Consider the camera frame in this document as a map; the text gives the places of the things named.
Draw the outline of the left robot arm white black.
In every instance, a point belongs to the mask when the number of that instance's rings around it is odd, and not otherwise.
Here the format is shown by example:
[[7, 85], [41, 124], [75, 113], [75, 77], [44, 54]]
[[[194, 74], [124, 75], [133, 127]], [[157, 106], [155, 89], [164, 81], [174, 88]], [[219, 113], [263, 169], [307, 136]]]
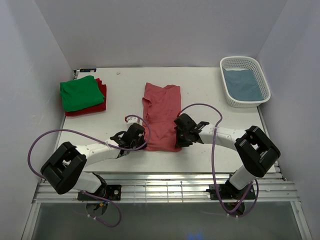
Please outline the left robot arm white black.
[[107, 183], [94, 172], [84, 172], [84, 168], [104, 160], [121, 158], [136, 148], [143, 149], [146, 146], [144, 135], [145, 128], [133, 123], [126, 131], [118, 132], [104, 143], [76, 146], [69, 141], [64, 142], [40, 172], [59, 195], [73, 189], [103, 197]]

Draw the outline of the pink red t shirt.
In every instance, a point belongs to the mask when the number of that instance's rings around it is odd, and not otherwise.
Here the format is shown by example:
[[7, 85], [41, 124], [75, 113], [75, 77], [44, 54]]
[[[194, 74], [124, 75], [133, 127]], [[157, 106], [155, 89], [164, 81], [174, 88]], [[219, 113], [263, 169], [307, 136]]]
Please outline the pink red t shirt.
[[143, 119], [147, 124], [146, 151], [179, 152], [176, 147], [176, 124], [174, 120], [181, 111], [181, 87], [167, 85], [160, 87], [149, 82], [145, 84], [142, 98]]

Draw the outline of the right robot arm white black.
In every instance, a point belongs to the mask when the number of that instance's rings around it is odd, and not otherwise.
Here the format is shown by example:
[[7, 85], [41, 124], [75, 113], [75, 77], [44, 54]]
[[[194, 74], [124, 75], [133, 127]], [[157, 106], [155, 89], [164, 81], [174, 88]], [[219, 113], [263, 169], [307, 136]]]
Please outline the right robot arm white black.
[[176, 148], [199, 144], [212, 144], [236, 151], [242, 166], [218, 185], [223, 200], [241, 198], [250, 182], [262, 178], [281, 156], [280, 150], [258, 126], [248, 129], [217, 127], [209, 122], [196, 123], [183, 113], [175, 120]]

